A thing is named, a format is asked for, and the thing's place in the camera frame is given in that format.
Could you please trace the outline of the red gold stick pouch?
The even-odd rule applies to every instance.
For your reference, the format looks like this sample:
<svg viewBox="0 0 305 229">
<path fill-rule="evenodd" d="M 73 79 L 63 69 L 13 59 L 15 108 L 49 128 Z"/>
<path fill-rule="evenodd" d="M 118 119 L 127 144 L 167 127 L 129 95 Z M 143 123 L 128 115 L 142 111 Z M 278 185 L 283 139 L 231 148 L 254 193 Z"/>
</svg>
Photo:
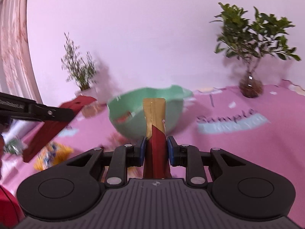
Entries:
<svg viewBox="0 0 305 229">
<path fill-rule="evenodd" d="M 147 138 L 143 177 L 146 179 L 172 177 L 165 134 L 165 106 L 164 98 L 145 98 L 143 100 Z"/>
</svg>

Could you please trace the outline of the dark red pouch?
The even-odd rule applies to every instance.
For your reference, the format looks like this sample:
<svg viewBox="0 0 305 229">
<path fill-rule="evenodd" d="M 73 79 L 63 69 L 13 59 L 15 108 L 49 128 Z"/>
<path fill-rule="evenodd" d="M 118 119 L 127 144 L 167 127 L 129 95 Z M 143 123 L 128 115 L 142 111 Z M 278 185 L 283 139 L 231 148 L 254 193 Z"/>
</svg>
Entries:
<svg viewBox="0 0 305 229">
<path fill-rule="evenodd" d="M 32 129 L 26 136 L 22 138 L 22 142 L 27 146 L 23 150 L 23 162 L 28 163 L 31 159 L 41 151 L 55 136 L 57 136 L 64 127 L 66 127 L 81 111 L 83 107 L 97 101 L 93 97 L 78 96 L 75 99 L 62 103 L 60 108 L 72 109 L 74 115 L 67 122 L 46 121 L 40 122 L 34 129 Z"/>
</svg>

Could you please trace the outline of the yellow blue chips bag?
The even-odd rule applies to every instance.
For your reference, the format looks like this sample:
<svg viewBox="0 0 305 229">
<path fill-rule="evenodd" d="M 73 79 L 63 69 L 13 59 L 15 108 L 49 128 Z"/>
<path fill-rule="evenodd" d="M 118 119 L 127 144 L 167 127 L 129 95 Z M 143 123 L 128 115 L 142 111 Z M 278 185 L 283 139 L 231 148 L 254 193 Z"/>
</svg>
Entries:
<svg viewBox="0 0 305 229">
<path fill-rule="evenodd" d="M 72 153 L 73 149 L 69 146 L 56 142 L 49 142 L 38 154 L 34 163 L 34 169 L 37 171 L 44 171 L 66 161 Z"/>
</svg>

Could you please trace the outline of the pink patterned curtain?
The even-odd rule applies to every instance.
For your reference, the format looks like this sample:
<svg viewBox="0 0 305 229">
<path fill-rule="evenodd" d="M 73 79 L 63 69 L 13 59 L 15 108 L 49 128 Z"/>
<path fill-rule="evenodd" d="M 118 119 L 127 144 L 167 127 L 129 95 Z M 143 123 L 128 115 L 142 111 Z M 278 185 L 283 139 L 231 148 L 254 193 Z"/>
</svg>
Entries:
<svg viewBox="0 0 305 229">
<path fill-rule="evenodd" d="M 42 102 L 31 64 L 27 0 L 1 0 L 1 92 Z"/>
</svg>

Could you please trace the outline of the green plastic bowl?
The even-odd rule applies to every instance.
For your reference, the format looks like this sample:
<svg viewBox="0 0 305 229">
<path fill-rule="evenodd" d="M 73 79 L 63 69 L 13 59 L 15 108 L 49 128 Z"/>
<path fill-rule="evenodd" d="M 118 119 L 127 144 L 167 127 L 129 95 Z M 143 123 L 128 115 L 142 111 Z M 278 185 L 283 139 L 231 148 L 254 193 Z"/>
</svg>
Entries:
<svg viewBox="0 0 305 229">
<path fill-rule="evenodd" d="M 109 120 L 125 138 L 138 139 L 146 135 L 146 119 L 143 111 L 145 98 L 164 98 L 165 131 L 174 130 L 184 110 L 184 101 L 193 92 L 178 85 L 167 88 L 145 87 L 114 97 L 108 101 Z"/>
</svg>

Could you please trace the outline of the thin plant in white pot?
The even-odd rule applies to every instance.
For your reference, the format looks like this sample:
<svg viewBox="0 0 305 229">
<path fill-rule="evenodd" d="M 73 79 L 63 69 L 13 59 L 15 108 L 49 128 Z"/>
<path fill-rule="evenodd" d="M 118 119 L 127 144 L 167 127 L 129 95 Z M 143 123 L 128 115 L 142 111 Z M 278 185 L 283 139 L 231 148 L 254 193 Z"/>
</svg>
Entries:
<svg viewBox="0 0 305 229">
<path fill-rule="evenodd" d="M 60 60 L 62 70 L 68 73 L 66 81 L 74 81 L 80 93 L 92 89 L 92 86 L 96 84 L 96 61 L 92 58 L 90 51 L 86 52 L 85 57 L 82 55 L 80 46 L 75 44 L 69 33 L 64 33 L 64 37 L 65 54 Z"/>
</svg>

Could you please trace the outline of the pink printed tablecloth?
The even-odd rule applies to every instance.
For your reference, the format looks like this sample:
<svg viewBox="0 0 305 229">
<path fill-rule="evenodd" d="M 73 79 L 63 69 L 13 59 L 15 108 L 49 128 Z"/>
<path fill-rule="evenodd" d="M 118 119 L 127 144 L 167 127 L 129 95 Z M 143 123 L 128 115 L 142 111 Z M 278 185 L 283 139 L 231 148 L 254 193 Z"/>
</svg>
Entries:
<svg viewBox="0 0 305 229">
<path fill-rule="evenodd" d="M 213 147 L 222 148 L 243 159 L 277 172 L 289 179 L 296 189 L 296 199 L 290 218 L 304 227 L 304 96 L 288 89 L 282 81 L 266 85 L 262 96 L 249 99 L 237 87 L 213 90 L 210 93 L 194 92 L 186 100 L 184 111 L 175 130 L 170 133 L 179 144 L 190 144 L 208 152 Z M 219 131 L 220 121 L 211 123 L 218 132 L 207 134 L 200 129 L 199 119 L 233 118 L 242 112 L 254 111 L 245 118 L 245 130 Z M 112 126 L 105 108 L 94 117 L 84 118 L 80 113 L 67 128 L 53 139 L 70 146 L 74 155 L 104 146 L 114 147 L 130 142 Z M 18 185 L 35 174 L 35 158 L 24 163 L 21 156 L 2 157 L 1 185 L 15 195 Z"/>
</svg>

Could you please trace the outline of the leafy plant in glass vase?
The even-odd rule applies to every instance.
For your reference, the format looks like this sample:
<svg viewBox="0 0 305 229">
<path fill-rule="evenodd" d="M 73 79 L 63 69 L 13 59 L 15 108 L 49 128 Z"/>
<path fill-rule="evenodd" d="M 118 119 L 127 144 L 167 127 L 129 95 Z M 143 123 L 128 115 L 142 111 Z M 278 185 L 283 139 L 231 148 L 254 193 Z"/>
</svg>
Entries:
<svg viewBox="0 0 305 229">
<path fill-rule="evenodd" d="M 238 87 L 243 96 L 256 98 L 263 94 L 263 83 L 255 77 L 261 60 L 269 55 L 281 60 L 301 61 L 297 48 L 290 47 L 287 29 L 295 25 L 286 17 L 260 12 L 254 7 L 254 20 L 244 15 L 248 12 L 242 7 L 229 3 L 218 3 L 222 9 L 214 16 L 220 22 L 221 33 L 217 36 L 216 54 L 224 53 L 227 58 L 237 58 L 246 67 Z"/>
</svg>

